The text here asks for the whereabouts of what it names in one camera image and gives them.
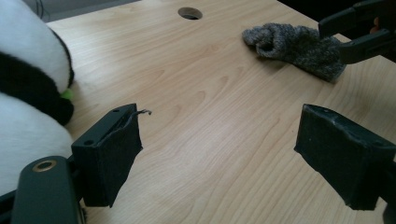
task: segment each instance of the wood grain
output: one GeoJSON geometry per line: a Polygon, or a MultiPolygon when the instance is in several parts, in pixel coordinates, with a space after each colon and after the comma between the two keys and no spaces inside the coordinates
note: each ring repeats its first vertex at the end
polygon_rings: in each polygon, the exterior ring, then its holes
{"type": "Polygon", "coordinates": [[[395,64],[376,57],[326,83],[245,45],[267,22],[317,25],[274,0],[143,0],[49,24],[74,59],[75,138],[114,107],[153,112],[114,207],[90,208],[90,223],[382,222],[383,201],[352,211],[293,148],[303,104],[396,142],[395,64]]]}

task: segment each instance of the wooden table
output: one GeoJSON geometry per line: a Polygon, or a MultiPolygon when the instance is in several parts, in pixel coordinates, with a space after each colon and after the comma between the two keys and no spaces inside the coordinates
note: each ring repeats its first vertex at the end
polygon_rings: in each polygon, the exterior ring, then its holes
{"type": "Polygon", "coordinates": [[[90,223],[382,223],[383,201],[352,211],[293,148],[303,104],[396,142],[396,65],[376,57],[327,83],[245,45],[267,22],[317,27],[275,0],[143,0],[49,24],[74,59],[73,137],[120,105],[153,112],[114,207],[89,208],[90,223]]]}

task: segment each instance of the hole in table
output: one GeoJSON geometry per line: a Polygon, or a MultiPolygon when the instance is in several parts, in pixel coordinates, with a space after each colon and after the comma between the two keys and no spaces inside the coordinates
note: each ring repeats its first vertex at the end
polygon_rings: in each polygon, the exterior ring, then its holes
{"type": "Polygon", "coordinates": [[[178,15],[191,21],[197,21],[203,17],[202,12],[193,7],[182,7],[178,10],[178,15]]]}

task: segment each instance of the metal ring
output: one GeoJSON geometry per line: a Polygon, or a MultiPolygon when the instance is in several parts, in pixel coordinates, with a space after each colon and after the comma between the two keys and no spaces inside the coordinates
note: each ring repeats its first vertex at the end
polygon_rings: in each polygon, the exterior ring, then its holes
{"type": "Polygon", "coordinates": [[[46,172],[56,166],[55,160],[41,161],[33,167],[34,172],[46,172]]]}

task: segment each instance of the gray wall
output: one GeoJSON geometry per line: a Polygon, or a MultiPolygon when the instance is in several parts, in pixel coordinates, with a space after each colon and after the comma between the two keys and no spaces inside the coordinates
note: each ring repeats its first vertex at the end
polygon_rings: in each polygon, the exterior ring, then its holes
{"type": "MultiPolygon", "coordinates": [[[[36,0],[23,0],[34,12],[36,12],[36,0]]],[[[115,7],[136,0],[41,0],[45,9],[43,21],[57,21],[60,19],[77,16],[80,14],[115,7]]]]}

